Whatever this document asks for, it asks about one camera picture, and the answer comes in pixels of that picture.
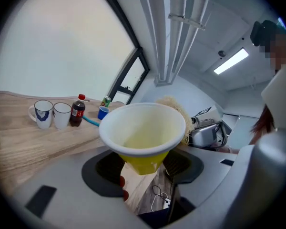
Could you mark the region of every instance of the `blue and white mug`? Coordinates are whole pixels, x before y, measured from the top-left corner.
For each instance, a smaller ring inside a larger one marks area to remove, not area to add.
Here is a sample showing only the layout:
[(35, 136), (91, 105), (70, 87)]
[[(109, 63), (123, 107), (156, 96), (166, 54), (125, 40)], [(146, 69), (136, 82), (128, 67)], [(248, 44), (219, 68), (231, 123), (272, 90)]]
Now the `blue and white mug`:
[(29, 107), (28, 114), (29, 117), (35, 121), (40, 129), (47, 129), (51, 125), (53, 113), (53, 104), (47, 100), (39, 100), (34, 105)]

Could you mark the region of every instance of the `yellow cup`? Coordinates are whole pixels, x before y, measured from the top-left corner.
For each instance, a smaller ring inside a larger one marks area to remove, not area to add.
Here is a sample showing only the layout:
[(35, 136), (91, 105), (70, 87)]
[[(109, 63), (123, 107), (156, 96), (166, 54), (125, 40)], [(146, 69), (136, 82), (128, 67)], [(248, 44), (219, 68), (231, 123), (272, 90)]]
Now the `yellow cup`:
[(139, 175), (154, 173), (185, 134), (185, 120), (162, 104), (130, 104), (110, 112), (99, 128), (102, 141)]
[(126, 163), (128, 163), (136, 173), (138, 173), (139, 175), (146, 175), (156, 172), (167, 154), (168, 152), (165, 152), (156, 156), (141, 158), (129, 157), (124, 155), (120, 155), (120, 157)]

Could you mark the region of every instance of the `floor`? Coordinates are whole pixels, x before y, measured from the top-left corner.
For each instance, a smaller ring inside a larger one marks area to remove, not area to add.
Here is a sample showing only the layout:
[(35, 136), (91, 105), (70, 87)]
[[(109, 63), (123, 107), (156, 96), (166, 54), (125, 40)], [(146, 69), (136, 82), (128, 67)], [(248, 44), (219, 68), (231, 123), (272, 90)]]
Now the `floor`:
[[(162, 164), (159, 167), (156, 176), (154, 177), (154, 179), (152, 180), (152, 182), (146, 189), (146, 192), (144, 193), (139, 205), (134, 211), (136, 215), (151, 212), (151, 205), (152, 205), (154, 197), (156, 196), (154, 192), (157, 194), (160, 193), (159, 188), (153, 187), (153, 185), (159, 186), (161, 189), (161, 192), (166, 193), (168, 195), (168, 198), (171, 199), (171, 181), (164, 175), (164, 173), (165, 173), (165, 167)], [(161, 210), (163, 208), (163, 204), (164, 204), (164, 200), (160, 198), (159, 196), (156, 197), (153, 203), (153, 210), (154, 211)]]

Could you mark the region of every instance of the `red bottle cap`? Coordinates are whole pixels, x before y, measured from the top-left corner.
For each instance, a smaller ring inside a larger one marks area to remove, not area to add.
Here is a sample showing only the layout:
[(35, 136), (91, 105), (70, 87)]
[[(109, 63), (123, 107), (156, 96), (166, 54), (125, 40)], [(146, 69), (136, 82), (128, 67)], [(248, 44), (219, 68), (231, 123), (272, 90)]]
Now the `red bottle cap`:
[(84, 94), (79, 94), (79, 95), (78, 95), (78, 98), (79, 98), (80, 100), (85, 100), (85, 97), (86, 97), (86, 96), (85, 96)]

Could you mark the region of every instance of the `ceiling light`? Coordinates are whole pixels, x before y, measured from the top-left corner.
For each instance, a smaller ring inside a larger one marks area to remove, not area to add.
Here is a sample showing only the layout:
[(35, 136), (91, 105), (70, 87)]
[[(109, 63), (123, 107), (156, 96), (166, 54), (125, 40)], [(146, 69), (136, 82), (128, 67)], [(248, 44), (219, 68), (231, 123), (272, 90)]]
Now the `ceiling light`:
[(240, 51), (234, 54), (230, 59), (228, 59), (226, 62), (220, 65), (217, 69), (215, 69), (214, 72), (216, 74), (220, 74), (224, 72), (225, 70), (231, 68), (233, 65), (237, 64), (238, 62), (242, 61), (248, 56), (249, 54), (246, 52), (244, 48), (242, 48)]

